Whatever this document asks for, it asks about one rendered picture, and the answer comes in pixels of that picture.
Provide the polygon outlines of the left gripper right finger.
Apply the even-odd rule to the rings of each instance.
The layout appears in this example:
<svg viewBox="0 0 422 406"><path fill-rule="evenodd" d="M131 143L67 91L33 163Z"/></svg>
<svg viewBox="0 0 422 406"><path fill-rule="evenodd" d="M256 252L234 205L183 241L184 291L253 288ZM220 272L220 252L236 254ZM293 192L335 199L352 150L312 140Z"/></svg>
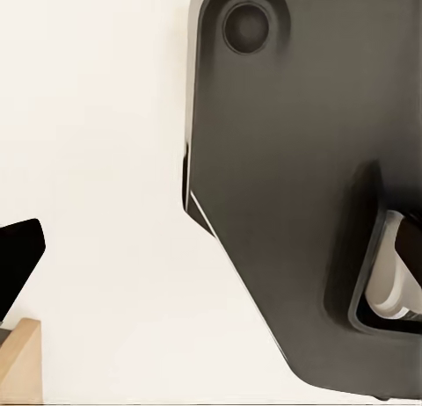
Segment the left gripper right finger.
<svg viewBox="0 0 422 406"><path fill-rule="evenodd" d="M401 220L395 249L422 287L422 221L406 217Z"/></svg>

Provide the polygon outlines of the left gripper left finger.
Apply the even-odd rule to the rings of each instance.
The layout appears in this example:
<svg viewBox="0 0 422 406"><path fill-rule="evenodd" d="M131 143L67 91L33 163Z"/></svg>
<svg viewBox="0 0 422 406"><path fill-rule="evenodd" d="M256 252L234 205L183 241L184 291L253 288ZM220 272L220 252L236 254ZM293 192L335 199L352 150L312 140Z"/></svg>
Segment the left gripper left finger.
<svg viewBox="0 0 422 406"><path fill-rule="evenodd" d="M37 218L0 228L0 324L45 251Z"/></svg>

